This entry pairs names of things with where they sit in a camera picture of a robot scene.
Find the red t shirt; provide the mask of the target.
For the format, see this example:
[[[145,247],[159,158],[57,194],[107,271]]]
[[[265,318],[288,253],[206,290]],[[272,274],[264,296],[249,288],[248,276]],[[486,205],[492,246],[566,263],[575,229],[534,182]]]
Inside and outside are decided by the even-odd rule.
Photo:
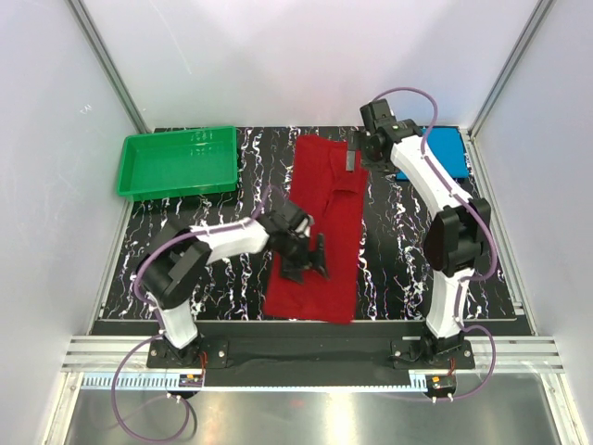
[[[368,172],[355,155],[347,170],[347,143],[318,135],[296,140],[289,199],[314,219],[309,246],[324,235],[328,278],[305,271],[303,282],[281,277],[281,257],[273,258],[263,312],[268,317],[348,324],[355,316]]]

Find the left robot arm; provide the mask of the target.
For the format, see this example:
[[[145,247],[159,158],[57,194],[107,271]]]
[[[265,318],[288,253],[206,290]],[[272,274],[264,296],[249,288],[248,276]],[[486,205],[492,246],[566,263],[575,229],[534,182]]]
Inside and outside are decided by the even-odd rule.
[[[190,298],[198,274],[217,261],[269,250],[281,258],[281,277],[302,284],[305,272],[314,271],[327,279],[324,235],[317,234],[312,246],[313,225],[313,217],[290,200],[195,231],[166,225],[151,242],[133,283],[136,296],[157,312],[159,334],[151,342],[151,356],[181,367],[206,357]]]

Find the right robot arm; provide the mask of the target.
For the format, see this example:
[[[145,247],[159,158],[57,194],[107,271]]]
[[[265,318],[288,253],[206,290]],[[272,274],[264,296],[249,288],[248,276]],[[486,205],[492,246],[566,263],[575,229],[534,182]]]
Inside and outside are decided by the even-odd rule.
[[[363,105],[360,115],[363,127],[348,141],[347,166],[360,153],[366,168],[403,172],[432,219],[423,241],[433,270],[431,304],[423,333],[405,361],[441,367],[461,351],[469,331],[463,306],[476,277],[475,264],[483,254],[497,253],[489,230],[491,206],[462,189],[428,146],[428,131],[412,120],[398,120],[386,99]]]

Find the folded blue t shirt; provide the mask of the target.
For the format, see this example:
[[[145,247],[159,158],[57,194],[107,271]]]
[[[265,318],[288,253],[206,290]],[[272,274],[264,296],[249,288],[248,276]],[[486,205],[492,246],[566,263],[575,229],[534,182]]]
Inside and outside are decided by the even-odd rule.
[[[426,144],[451,178],[455,180],[469,178],[465,148],[457,127],[435,127],[430,132]]]

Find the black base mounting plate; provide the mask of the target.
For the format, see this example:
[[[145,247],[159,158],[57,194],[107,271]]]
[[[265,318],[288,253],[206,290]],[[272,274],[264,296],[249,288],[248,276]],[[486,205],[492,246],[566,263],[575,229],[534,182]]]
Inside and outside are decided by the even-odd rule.
[[[409,383],[410,371],[472,371],[470,342],[429,358],[421,322],[200,322],[198,338],[176,352],[149,346],[150,368],[205,372],[209,387],[279,390],[380,387]]]

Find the green plastic tray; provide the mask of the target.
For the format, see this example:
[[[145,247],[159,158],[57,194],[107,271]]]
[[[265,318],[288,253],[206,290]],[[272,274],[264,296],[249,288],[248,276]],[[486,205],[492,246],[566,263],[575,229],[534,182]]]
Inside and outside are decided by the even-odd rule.
[[[233,192],[237,183],[233,126],[131,135],[123,142],[117,193],[130,201]]]

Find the left small connector board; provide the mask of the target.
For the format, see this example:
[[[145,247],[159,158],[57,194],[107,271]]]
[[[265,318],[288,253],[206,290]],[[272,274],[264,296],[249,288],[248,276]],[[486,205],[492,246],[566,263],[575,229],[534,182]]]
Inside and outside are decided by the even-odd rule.
[[[202,388],[204,385],[203,374],[180,374],[180,388]]]

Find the small connector board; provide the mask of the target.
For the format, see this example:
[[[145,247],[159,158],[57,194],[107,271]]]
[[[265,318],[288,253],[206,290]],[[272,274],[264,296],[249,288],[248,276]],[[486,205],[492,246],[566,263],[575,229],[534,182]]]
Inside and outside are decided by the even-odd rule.
[[[204,385],[203,374],[180,374],[180,388],[202,388]]]
[[[457,389],[455,375],[430,375],[427,379],[427,389],[434,392],[454,393]]]

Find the right small connector board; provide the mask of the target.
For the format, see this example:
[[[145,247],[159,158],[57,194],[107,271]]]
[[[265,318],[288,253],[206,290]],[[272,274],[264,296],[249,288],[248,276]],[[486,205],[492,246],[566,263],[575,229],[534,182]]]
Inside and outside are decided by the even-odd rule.
[[[427,379],[427,389],[434,392],[454,393],[457,389],[455,375],[430,375]]]

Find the right aluminium corner post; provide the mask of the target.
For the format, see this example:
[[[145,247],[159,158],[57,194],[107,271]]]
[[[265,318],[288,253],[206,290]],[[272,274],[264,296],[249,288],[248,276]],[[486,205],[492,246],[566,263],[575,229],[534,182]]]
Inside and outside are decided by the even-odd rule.
[[[527,22],[524,24],[517,40],[507,56],[497,79],[489,90],[483,105],[480,107],[475,119],[467,130],[467,133],[471,138],[475,138],[486,123],[487,118],[493,111],[500,96],[504,92],[505,87],[511,80],[513,73],[518,68],[525,53],[534,41],[536,34],[545,22],[554,5],[554,0],[538,0],[536,2]]]

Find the aluminium corner post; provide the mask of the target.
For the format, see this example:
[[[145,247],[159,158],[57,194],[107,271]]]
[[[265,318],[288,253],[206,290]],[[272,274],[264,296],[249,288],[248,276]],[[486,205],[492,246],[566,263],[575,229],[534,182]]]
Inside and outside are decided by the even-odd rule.
[[[75,18],[88,45],[91,47],[133,128],[139,134],[149,133],[150,129],[145,123],[140,109],[136,106],[112,56],[109,54],[107,44],[104,42],[85,2],[82,0],[66,0],[65,3]]]
[[[507,56],[497,79],[489,90],[483,105],[480,107],[475,119],[467,130],[467,133],[471,138],[475,138],[486,123],[487,118],[493,111],[500,96],[504,92],[505,87],[511,80],[513,73],[518,68],[525,53],[534,41],[536,34],[545,22],[554,5],[554,0],[538,0],[536,2],[527,22],[524,24],[517,40]]]

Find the left aluminium corner post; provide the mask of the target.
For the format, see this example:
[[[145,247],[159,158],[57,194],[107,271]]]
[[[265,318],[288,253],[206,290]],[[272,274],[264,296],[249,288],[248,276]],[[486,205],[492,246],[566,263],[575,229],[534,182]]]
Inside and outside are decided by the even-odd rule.
[[[140,109],[136,106],[112,56],[109,54],[107,44],[104,42],[85,2],[82,0],[66,0],[65,3],[75,18],[88,45],[91,47],[133,128],[139,134],[149,133],[150,129],[145,123]]]

